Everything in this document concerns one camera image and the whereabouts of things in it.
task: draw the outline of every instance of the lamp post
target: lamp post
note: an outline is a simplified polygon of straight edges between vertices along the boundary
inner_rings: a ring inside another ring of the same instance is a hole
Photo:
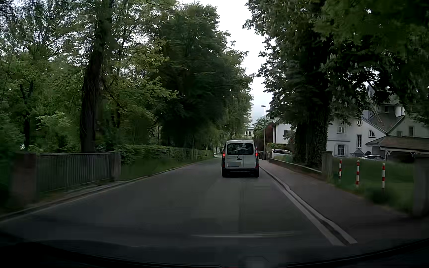
[[[266,160],[266,106],[265,105],[261,105],[261,107],[264,107],[264,122],[263,122],[263,126],[264,126],[264,142],[263,142],[263,160]]]

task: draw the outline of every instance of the white car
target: white car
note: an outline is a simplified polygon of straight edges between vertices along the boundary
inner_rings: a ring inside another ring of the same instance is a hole
[[[292,152],[288,151],[288,150],[282,150],[282,149],[272,149],[272,158],[274,158],[274,156],[278,156],[278,155],[292,155]]]
[[[361,159],[385,160],[385,158],[381,155],[367,155],[367,156],[361,157]]]
[[[254,177],[259,177],[259,157],[254,141],[226,141],[221,168],[223,177],[238,172],[252,173]]]

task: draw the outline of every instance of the white house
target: white house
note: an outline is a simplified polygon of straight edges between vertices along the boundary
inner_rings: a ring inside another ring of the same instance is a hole
[[[289,139],[285,137],[289,136],[291,127],[290,124],[284,124],[280,118],[274,118],[273,143],[288,144]]]
[[[405,114],[397,96],[376,105],[371,100],[375,90],[370,86],[367,90],[370,109],[365,110],[359,120],[350,120],[350,125],[338,119],[332,121],[327,131],[326,149],[332,151],[334,156],[382,155],[385,158],[402,158],[429,154],[429,128]],[[275,143],[281,143],[282,131],[290,130],[290,127],[282,124],[281,131],[274,132]]]

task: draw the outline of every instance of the curb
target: curb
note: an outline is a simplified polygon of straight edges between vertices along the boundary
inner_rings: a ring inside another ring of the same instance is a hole
[[[337,238],[342,239],[346,242],[346,245],[348,244],[356,244],[357,241],[351,237],[346,231],[344,231],[342,228],[340,228],[336,223],[331,221],[330,219],[326,218],[322,214],[320,214],[315,208],[313,208],[310,204],[308,204],[304,199],[302,199],[299,195],[297,195],[289,185],[287,185],[284,181],[282,181],[280,178],[278,178],[276,175],[272,174],[271,172],[267,171],[265,168],[259,166],[262,170],[265,171],[271,178],[273,178],[277,183],[279,183],[281,186],[283,186],[286,191],[289,192],[289,194],[297,201],[299,202],[304,208],[306,208],[310,214],[312,214],[314,217],[316,217],[325,227],[327,227],[331,232],[334,232],[337,234]]]
[[[137,182],[137,181],[140,181],[140,180],[143,180],[143,179],[146,179],[146,178],[158,175],[158,174],[162,174],[162,173],[165,173],[165,172],[168,172],[168,171],[172,171],[172,170],[175,170],[175,169],[178,169],[178,168],[184,168],[186,166],[190,166],[190,165],[197,164],[199,162],[203,162],[203,161],[211,160],[211,159],[214,159],[214,157],[210,158],[210,159],[205,159],[205,160],[201,160],[201,161],[196,161],[196,162],[193,162],[193,163],[189,163],[189,164],[186,164],[186,165],[183,165],[183,166],[179,166],[179,167],[167,169],[167,170],[164,170],[164,171],[161,171],[161,172],[157,172],[157,173],[154,173],[154,174],[151,174],[151,175],[138,177],[138,178],[131,179],[131,180],[128,180],[128,181],[123,181],[123,182],[120,182],[120,183],[117,183],[117,184],[114,184],[114,185],[110,185],[110,186],[98,188],[98,189],[93,190],[93,191],[88,191],[88,192],[85,192],[85,193],[80,193],[80,194],[77,194],[77,195],[74,195],[74,196],[71,196],[71,197],[61,198],[61,199],[54,200],[54,201],[51,201],[51,202],[48,202],[48,203],[45,203],[45,204],[40,204],[40,205],[37,205],[37,206],[34,206],[34,207],[28,207],[28,208],[25,208],[25,209],[22,209],[22,210],[18,210],[18,211],[10,212],[10,213],[7,213],[7,214],[3,214],[3,215],[0,215],[0,221],[11,219],[13,217],[24,215],[24,214],[28,214],[28,213],[31,213],[31,212],[34,212],[34,211],[38,211],[38,210],[41,210],[41,209],[45,209],[45,208],[51,207],[51,206],[56,205],[56,204],[62,204],[64,202],[71,201],[71,200],[74,200],[74,199],[77,199],[77,198],[81,198],[81,197],[89,196],[89,195],[92,195],[92,194],[96,194],[98,192],[102,192],[104,190],[108,190],[108,189],[115,188],[115,187],[118,187],[118,186],[127,185],[129,183]]]

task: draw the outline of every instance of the sky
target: sky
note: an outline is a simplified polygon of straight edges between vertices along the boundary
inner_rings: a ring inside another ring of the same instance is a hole
[[[193,0],[179,0],[182,4],[194,2]],[[203,5],[212,5],[217,7],[219,14],[218,30],[226,31],[231,34],[228,41],[236,41],[234,48],[239,51],[248,52],[243,63],[247,74],[257,72],[261,64],[265,62],[264,58],[258,57],[258,53],[264,50],[264,37],[257,35],[254,30],[243,29],[243,24],[251,18],[251,12],[245,6],[247,0],[198,0]],[[265,93],[264,79],[255,77],[251,84],[251,95],[253,95],[253,108],[251,110],[252,123],[261,116],[264,116],[264,107],[269,110],[269,102],[272,94]]]

